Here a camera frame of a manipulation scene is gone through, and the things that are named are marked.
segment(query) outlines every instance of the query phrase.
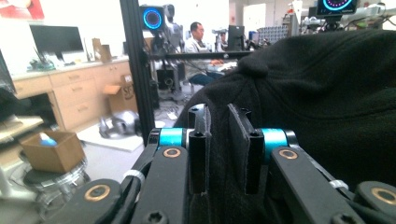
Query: cardboard box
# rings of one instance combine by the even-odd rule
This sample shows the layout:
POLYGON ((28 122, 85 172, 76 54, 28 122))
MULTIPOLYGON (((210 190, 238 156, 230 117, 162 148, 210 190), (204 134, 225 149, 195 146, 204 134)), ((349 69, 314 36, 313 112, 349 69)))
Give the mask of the cardboard box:
POLYGON ((106 85, 103 93, 108 95, 111 112, 132 110, 137 113, 136 95, 131 75, 124 75, 117 85, 106 85))
POLYGON ((96 61, 101 61, 102 63, 109 63, 112 61, 109 45, 102 45, 99 38, 94 38, 92 40, 92 45, 96 61))
POLYGON ((85 158, 81 143, 75 133, 44 131, 57 142, 55 147, 40 145, 36 133, 21 141, 21 146, 32 167, 39 171, 67 173, 85 158))

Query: drawer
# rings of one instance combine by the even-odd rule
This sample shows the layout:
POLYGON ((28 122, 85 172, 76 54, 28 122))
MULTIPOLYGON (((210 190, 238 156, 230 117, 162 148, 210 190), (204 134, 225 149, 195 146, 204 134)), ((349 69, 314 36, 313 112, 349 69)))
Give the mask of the drawer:
POLYGON ((56 101, 59 107, 75 105, 94 98, 97 95, 93 78, 55 88, 56 101))
POLYGON ((115 63, 112 69, 114 78, 118 82, 120 81, 121 76, 132 74, 131 69, 129 68, 129 62, 115 63))
POLYGON ((99 120, 99 118, 105 114, 105 111, 104 105, 101 104, 97 98, 63 108, 61 114, 64 121, 64 128, 66 130, 71 130, 85 122, 94 119, 99 120))
POLYGON ((91 68, 54 74, 49 76, 53 87, 60 87, 70 83, 80 82, 92 78, 91 68))
POLYGON ((17 80, 14 81, 14 86, 17 91, 15 95, 19 99, 45 93, 52 89, 50 78, 47 76, 17 80))

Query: man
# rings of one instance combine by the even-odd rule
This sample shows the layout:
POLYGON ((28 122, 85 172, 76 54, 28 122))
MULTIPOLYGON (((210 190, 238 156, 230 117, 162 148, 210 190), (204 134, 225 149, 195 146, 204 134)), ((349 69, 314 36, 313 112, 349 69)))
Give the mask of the man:
MULTIPOLYGON (((204 26, 200 22, 195 21, 191 24, 190 30, 192 37, 186 41, 184 47, 185 52, 208 53, 208 49, 202 42, 202 38, 204 37, 204 26)), ((222 74, 207 72, 206 67, 210 64, 215 65, 222 63, 222 60, 194 60, 186 62, 186 77, 191 84, 205 86, 213 80, 222 77, 222 74)))

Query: circular display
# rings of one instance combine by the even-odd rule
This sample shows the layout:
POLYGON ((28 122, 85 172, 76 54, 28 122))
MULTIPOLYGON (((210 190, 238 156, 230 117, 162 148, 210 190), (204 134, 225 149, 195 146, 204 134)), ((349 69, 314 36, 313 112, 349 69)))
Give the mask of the circular display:
POLYGON ((143 12, 143 22, 150 30, 156 30, 163 24, 163 18, 156 8, 149 7, 143 12))
POLYGON ((323 0, 324 6, 331 11, 341 10, 351 2, 352 0, 323 0))

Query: open cardboard box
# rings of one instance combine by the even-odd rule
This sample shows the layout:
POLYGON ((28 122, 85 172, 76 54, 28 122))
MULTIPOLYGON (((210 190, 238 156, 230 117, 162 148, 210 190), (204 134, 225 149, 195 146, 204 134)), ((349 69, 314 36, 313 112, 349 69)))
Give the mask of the open cardboard box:
POLYGON ((106 85, 103 93, 108 95, 113 114, 125 110, 132 110, 137 113, 134 83, 131 75, 122 76, 120 83, 116 85, 106 85))
POLYGON ((32 168, 38 171, 67 173, 85 158, 81 143, 75 133, 44 131, 57 142, 55 147, 40 145, 40 133, 21 140, 23 152, 32 168))

